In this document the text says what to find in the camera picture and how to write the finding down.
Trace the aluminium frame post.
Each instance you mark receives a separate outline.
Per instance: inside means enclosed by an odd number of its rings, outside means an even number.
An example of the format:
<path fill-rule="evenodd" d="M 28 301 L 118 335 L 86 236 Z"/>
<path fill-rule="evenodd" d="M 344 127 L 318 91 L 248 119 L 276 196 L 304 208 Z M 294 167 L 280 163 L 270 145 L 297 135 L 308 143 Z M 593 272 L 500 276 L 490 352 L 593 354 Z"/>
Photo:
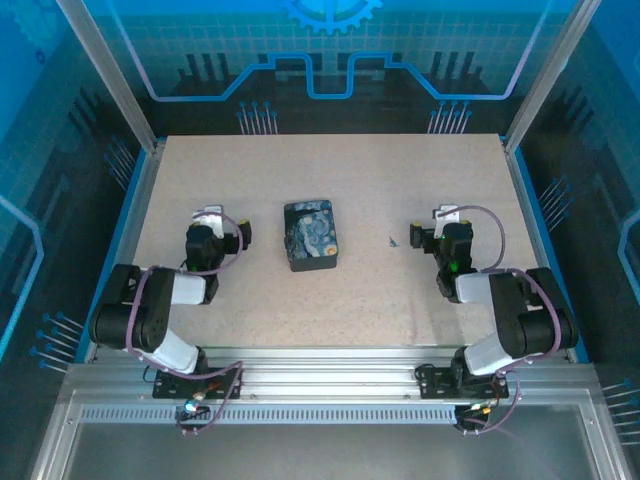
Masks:
<path fill-rule="evenodd" d="M 85 3 L 83 0 L 55 1 L 141 148 L 147 154 L 154 155 L 157 149 L 156 135 Z"/>
<path fill-rule="evenodd" d="M 505 137 L 504 150 L 513 154 L 531 127 L 544 101 L 581 40 L 602 0 L 576 0 L 533 85 Z"/>

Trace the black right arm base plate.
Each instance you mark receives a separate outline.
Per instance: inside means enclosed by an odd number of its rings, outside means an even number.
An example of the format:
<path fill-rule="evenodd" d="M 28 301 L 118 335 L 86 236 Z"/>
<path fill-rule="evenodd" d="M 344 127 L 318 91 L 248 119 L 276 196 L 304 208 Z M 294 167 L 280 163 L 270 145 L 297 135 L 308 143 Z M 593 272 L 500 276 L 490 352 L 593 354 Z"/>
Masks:
<path fill-rule="evenodd" d="M 505 380 L 499 380 L 494 374 L 474 376 L 460 366 L 423 364 L 415 368 L 414 378 L 422 399 L 489 400 L 509 397 Z"/>

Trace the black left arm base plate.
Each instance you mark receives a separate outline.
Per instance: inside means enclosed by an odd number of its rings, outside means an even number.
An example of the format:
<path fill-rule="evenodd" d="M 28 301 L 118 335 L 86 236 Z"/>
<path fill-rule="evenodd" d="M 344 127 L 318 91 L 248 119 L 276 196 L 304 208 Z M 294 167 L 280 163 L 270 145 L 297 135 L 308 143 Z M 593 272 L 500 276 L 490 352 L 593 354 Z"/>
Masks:
<path fill-rule="evenodd" d="M 235 382 L 238 369 L 234 368 L 224 375 L 204 380 L 187 380 L 170 375 L 169 373 L 156 373 L 152 397 L 154 399 L 190 400 L 196 393 L 204 393 L 206 400 L 222 400 L 230 387 L 232 387 L 230 399 L 238 399 L 241 393 L 239 375 Z"/>

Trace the aluminium mounting rail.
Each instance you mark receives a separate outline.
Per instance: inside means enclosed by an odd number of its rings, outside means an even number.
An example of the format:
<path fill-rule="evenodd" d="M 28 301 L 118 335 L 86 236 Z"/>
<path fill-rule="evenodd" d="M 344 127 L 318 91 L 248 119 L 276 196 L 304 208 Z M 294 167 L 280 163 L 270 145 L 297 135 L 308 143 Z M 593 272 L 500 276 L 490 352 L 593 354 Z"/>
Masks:
<path fill-rule="evenodd" d="M 415 403 L 417 366 L 447 366 L 452 347 L 212 347 L 210 364 L 243 364 L 243 403 Z M 143 365 L 132 356 L 99 348 L 91 363 L 69 368 L 63 393 L 88 403 L 142 404 L 151 400 Z M 517 367 L 510 383 L 520 383 L 527 405 L 574 403 L 599 387 L 590 364 L 555 356 Z"/>

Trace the grey metal tray panel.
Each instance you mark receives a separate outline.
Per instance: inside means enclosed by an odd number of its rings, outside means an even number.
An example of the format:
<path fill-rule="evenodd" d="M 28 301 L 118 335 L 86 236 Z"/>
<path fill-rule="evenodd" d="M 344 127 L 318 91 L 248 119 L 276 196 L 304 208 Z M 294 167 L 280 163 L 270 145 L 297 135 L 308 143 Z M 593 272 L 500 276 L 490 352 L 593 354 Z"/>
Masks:
<path fill-rule="evenodd" d="M 452 425 L 84 424 L 58 411 L 27 480 L 640 480 L 602 404 L 527 405 Z"/>

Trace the starry night print box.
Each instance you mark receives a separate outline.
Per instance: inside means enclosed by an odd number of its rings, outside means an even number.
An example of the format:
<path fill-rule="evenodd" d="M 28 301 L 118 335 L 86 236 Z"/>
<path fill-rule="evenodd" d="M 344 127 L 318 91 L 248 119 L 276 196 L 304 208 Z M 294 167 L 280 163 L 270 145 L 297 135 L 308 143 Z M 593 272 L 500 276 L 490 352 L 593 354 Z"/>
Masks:
<path fill-rule="evenodd" d="M 338 263 L 338 240 L 333 205 L 329 200 L 286 204 L 284 246 L 292 272 L 333 269 Z"/>

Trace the aluminium side rail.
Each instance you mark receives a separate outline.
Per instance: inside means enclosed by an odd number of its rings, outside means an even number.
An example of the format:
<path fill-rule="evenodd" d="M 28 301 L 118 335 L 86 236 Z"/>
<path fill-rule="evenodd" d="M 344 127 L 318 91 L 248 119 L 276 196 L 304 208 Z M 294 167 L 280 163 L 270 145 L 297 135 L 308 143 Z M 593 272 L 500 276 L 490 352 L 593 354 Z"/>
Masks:
<path fill-rule="evenodd" d="M 552 271 L 571 312 L 574 312 L 524 156 L 519 147 L 513 152 L 506 151 L 505 156 L 536 261 Z"/>
<path fill-rule="evenodd" d="M 135 256 L 166 141 L 166 137 L 161 137 L 153 154 L 142 151 L 136 161 L 96 285 L 87 322 L 83 329 L 79 346 L 76 349 L 75 363 L 86 363 L 93 358 L 95 353 L 95 344 L 89 338 L 89 323 L 98 306 L 113 267 L 118 263 L 131 264 Z"/>

